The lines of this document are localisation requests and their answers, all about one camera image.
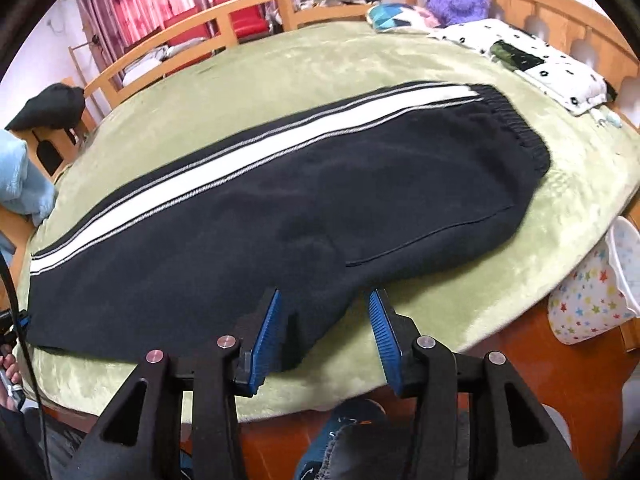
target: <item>white polka dot pillow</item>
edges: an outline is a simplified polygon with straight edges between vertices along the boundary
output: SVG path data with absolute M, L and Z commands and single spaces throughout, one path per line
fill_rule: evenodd
M 452 41 L 500 60 L 573 115 L 607 101 L 607 83 L 595 70 L 535 36 L 488 19 L 435 29 L 430 38 Z

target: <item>red chair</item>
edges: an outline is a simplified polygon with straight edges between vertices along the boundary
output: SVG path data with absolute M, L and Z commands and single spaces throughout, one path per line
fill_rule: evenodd
M 168 20 L 164 20 L 164 28 L 169 28 L 172 25 L 175 25 L 176 23 L 186 20 L 188 17 L 193 16 L 194 14 L 197 14 L 197 13 L 198 13 L 198 8 L 192 7 L 191 9 L 185 10 L 180 14 L 176 14 L 175 16 L 170 17 Z M 205 23 L 201 23 L 200 25 L 196 25 L 195 27 L 190 28 L 189 30 L 185 30 L 184 32 L 181 32 L 174 38 L 171 38 L 169 41 L 167 41 L 167 43 L 169 46 L 176 46 L 178 44 L 184 43 L 185 41 L 194 40 L 195 38 L 209 39 L 210 37 L 211 37 L 211 33 L 209 32 L 207 25 Z M 208 57 L 211 57 L 210 53 L 205 54 L 204 56 L 200 56 L 194 59 L 193 61 L 189 61 L 184 65 L 180 65 L 175 70 L 168 72 L 167 75 L 171 75 L 175 72 L 178 72 L 178 70 L 187 68 L 188 66 L 195 65 L 196 63 L 204 61 Z
M 223 4 L 229 0 L 213 0 L 215 5 Z M 259 6 L 247 7 L 246 9 L 235 10 L 229 17 L 238 40 L 256 34 L 266 34 L 269 32 L 269 22 L 265 20 Z

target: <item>patterned cushion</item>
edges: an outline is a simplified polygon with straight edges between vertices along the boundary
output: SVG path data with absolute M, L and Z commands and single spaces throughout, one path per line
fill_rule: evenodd
M 430 36 L 500 60 L 575 116 L 607 102 L 609 95 L 615 99 L 615 90 L 591 67 L 500 20 L 451 25 Z
M 429 32 L 440 22 L 427 9 L 407 4 L 380 4 L 367 12 L 367 21 L 376 32 Z

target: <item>pillow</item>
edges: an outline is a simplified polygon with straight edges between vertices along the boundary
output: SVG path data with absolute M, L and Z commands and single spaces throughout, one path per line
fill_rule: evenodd
M 407 4 L 380 4 L 367 11 L 367 22 L 376 32 L 425 34 L 440 25 L 427 9 Z
M 431 31 L 430 37 L 452 41 L 482 56 L 500 60 L 575 116 L 607 102 L 609 85 L 595 70 L 501 20 L 438 28 Z
M 141 61 L 140 63 L 137 63 L 137 65 L 133 67 L 131 70 L 129 70 L 129 72 L 127 72 L 127 75 L 124 76 L 124 79 L 122 80 L 122 85 L 127 86 L 131 84 L 133 81 L 135 81 L 139 77 L 142 77 L 147 72 L 149 72 L 150 70 L 153 70 L 156 66 L 160 66 L 160 65 L 162 65 L 162 61 L 156 59 L 155 57 L 151 57 L 149 59 L 145 59 L 144 61 Z
M 169 49 L 169 47 L 166 46 L 166 45 L 160 45 L 160 46 L 156 46 L 155 48 L 152 48 L 144 56 L 139 57 L 133 63 L 130 63 L 126 67 L 124 67 L 123 72 L 125 74 L 127 74 L 131 70 L 133 70 L 135 67 L 137 67 L 139 64 L 144 63 L 144 62 L 148 61 L 149 59 L 156 59 L 158 61 L 164 61 L 166 59 L 166 52 L 167 52 L 168 49 Z
M 187 50 L 192 46 L 201 44 L 203 41 L 207 41 L 208 39 L 209 38 L 193 38 L 192 40 L 187 40 L 177 45 L 170 46 L 167 48 L 165 59 L 171 59 L 173 56 L 180 54 L 183 50 Z

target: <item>person's leg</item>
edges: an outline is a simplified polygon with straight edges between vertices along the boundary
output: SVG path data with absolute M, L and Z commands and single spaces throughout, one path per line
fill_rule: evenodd
M 369 399 L 350 399 L 331 412 L 331 416 L 300 459 L 294 480 L 313 480 L 321 471 L 325 459 L 340 432 L 348 426 L 373 425 L 386 420 L 385 410 Z
M 370 424 L 339 424 L 340 419 L 357 418 L 351 415 L 355 401 L 362 403 L 363 399 L 348 400 L 334 409 L 300 461 L 294 480 L 388 480 L 401 476 L 411 440 L 411 421 L 390 421 L 378 415 L 370 417 Z M 466 479 L 468 458 L 469 416 L 461 412 L 455 480 Z
M 43 452 L 42 433 L 40 432 L 40 414 L 37 408 L 28 408 L 24 412 L 24 425 L 27 433 Z M 47 451 L 52 480 L 63 480 L 66 466 L 71 462 L 76 450 L 82 444 L 86 434 L 76 430 L 45 413 L 47 430 Z

